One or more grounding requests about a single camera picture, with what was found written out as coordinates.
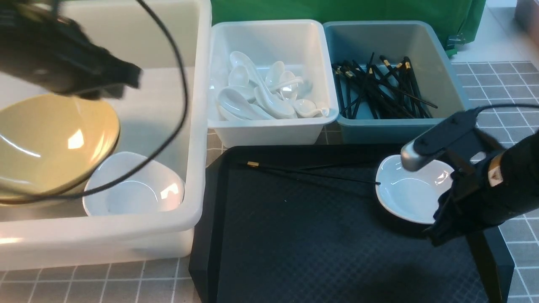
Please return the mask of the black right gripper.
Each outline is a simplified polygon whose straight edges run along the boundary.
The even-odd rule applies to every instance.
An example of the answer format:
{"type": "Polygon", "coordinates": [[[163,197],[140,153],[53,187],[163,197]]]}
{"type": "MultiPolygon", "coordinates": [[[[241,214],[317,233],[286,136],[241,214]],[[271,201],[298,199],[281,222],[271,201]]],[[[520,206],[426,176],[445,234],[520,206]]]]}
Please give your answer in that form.
{"type": "Polygon", "coordinates": [[[436,156],[453,172],[451,187],[438,198],[435,221],[423,232],[433,246],[510,219],[511,211],[488,178],[490,162],[503,152],[503,146],[493,136],[474,128],[436,156]]]}

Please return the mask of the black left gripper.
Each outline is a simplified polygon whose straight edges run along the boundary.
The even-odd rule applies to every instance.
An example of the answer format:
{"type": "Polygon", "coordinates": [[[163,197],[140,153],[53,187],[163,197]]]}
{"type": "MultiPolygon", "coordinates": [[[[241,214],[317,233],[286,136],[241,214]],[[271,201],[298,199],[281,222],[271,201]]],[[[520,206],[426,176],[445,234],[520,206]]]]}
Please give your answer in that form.
{"type": "Polygon", "coordinates": [[[0,70],[62,96],[123,98],[142,69],[94,44],[59,0],[0,2],[0,70]]]}

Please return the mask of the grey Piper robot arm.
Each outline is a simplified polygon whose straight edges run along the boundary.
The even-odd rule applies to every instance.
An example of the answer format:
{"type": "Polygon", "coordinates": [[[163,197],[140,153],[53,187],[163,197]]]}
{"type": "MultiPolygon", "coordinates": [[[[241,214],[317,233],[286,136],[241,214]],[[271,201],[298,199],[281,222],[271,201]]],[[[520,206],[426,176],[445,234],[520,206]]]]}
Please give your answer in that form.
{"type": "MultiPolygon", "coordinates": [[[[142,69],[94,44],[79,23],[27,0],[1,2],[1,72],[60,96],[97,101],[140,88],[142,69]]],[[[538,134],[502,149],[475,128],[488,106],[459,111],[402,147],[407,171],[448,157],[453,183],[424,230],[433,246],[500,226],[538,208],[538,134]]]]}

